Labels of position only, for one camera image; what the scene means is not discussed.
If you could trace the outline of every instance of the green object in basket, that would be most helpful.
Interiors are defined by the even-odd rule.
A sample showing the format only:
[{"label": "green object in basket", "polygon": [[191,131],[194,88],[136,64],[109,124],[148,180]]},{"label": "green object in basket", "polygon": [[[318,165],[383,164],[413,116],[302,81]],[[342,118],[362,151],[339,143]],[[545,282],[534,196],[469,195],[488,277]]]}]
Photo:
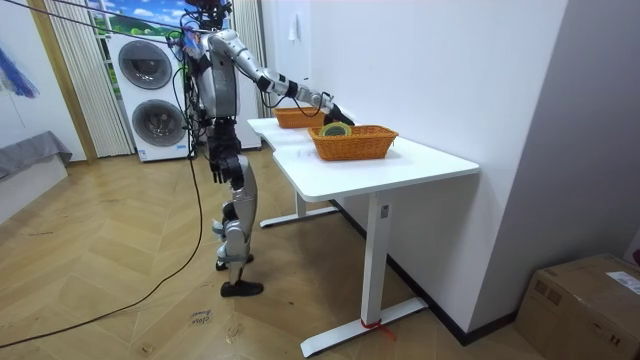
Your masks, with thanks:
[{"label": "green object in basket", "polygon": [[320,129],[320,136],[349,136],[351,135],[351,128],[341,122],[335,122],[325,125]]}]

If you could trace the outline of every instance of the orange basket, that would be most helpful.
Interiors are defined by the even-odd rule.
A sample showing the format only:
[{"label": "orange basket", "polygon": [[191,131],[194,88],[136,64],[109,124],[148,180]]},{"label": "orange basket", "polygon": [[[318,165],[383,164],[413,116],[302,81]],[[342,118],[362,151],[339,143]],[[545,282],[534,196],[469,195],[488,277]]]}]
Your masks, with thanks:
[{"label": "orange basket", "polygon": [[398,133],[382,126],[351,126],[348,136],[320,136],[319,127],[308,129],[322,160],[382,159]]},{"label": "orange basket", "polygon": [[[302,111],[307,115],[313,115],[318,111],[318,108],[304,107]],[[300,112],[298,108],[279,108],[273,109],[273,113],[278,118],[278,124],[281,128],[294,129],[304,127],[314,127],[324,125],[324,113],[318,112],[318,115],[314,117],[305,116]]]}]

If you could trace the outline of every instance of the dryer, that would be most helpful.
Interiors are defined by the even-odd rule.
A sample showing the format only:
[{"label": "dryer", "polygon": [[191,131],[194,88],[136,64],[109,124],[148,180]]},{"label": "dryer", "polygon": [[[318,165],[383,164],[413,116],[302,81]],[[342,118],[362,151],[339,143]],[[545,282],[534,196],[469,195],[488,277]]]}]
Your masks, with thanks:
[{"label": "dryer", "polygon": [[[144,38],[166,41],[162,36]],[[172,84],[180,63],[171,49],[120,34],[107,36],[107,47],[140,160],[186,158],[190,136],[180,110],[182,73]]]}]

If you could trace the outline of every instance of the curtain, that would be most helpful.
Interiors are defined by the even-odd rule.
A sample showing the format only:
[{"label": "curtain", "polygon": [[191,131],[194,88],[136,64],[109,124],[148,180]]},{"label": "curtain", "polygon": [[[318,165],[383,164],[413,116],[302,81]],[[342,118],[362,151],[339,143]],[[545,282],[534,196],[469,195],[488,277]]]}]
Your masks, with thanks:
[{"label": "curtain", "polygon": [[[67,0],[85,5],[84,0]],[[47,11],[89,24],[87,10],[45,0]],[[90,27],[50,16],[98,157],[133,153],[98,42]]]},{"label": "curtain", "polygon": [[[235,0],[231,13],[231,28],[240,34],[242,42],[255,56],[258,63],[265,67],[267,57],[264,51],[264,33],[262,29],[262,9],[260,0]],[[260,90],[256,87],[258,115],[271,117],[271,110],[262,104]]]}]

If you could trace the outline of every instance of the herringbone floor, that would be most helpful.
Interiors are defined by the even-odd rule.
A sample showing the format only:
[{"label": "herringbone floor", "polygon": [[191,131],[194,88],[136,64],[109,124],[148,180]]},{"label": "herringbone floor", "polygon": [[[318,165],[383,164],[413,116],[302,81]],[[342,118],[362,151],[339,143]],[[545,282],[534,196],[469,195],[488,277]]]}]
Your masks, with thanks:
[{"label": "herringbone floor", "polygon": [[[293,212],[271,151],[247,154],[260,188],[257,220]],[[196,161],[205,225],[194,261],[147,301],[53,337],[0,350],[1,359],[301,359],[300,342],[359,317],[364,242],[338,214],[254,230],[245,278],[264,294],[222,299],[210,219],[228,199]],[[0,343],[127,305],[184,263],[198,235],[187,161],[135,156],[69,169],[69,177],[0,226]],[[384,306],[411,297],[387,270]],[[429,312],[317,359],[541,359],[510,327],[466,348]]]}]

